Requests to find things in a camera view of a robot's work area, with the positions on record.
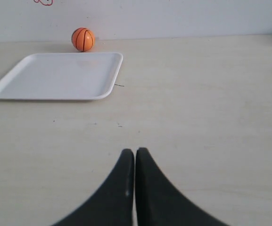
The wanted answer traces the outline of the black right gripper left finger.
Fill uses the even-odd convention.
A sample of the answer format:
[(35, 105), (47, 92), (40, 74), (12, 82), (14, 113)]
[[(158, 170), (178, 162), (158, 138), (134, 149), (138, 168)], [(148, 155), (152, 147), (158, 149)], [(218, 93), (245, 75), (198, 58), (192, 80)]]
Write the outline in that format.
[(56, 226), (132, 226), (134, 154), (122, 150), (117, 163), (96, 190), (80, 207)]

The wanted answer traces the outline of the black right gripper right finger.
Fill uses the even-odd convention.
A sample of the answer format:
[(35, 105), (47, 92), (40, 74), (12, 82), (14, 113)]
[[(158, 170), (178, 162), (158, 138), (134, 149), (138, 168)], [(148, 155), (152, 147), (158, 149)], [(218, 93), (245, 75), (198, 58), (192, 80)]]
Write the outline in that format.
[(187, 199), (144, 147), (136, 152), (135, 201), (139, 226), (226, 225)]

